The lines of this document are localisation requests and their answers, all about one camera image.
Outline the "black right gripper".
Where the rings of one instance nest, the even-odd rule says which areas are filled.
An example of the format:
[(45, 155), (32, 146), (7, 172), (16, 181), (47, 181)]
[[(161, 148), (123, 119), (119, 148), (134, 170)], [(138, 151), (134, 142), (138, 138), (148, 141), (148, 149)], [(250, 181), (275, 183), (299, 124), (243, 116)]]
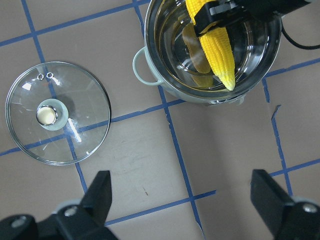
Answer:
[(209, 1), (195, 14), (194, 32), (199, 38), (217, 28), (245, 22), (255, 18), (282, 17), (306, 5), (312, 0), (235, 0)]

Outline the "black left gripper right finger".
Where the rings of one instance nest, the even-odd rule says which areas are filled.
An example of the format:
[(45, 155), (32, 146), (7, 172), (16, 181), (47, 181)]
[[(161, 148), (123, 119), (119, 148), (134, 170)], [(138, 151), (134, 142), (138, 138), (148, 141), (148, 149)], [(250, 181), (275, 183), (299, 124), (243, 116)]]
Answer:
[(320, 205), (289, 196), (264, 169), (252, 171), (250, 200), (275, 240), (320, 238)]

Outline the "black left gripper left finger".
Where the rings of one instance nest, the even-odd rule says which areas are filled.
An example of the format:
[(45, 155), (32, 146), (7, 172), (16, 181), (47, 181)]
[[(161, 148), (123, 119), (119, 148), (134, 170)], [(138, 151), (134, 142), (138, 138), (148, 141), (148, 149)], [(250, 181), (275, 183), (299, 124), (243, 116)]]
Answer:
[(79, 204), (61, 208), (55, 215), (57, 234), (63, 240), (116, 240), (105, 227), (112, 204), (111, 173), (99, 171)]

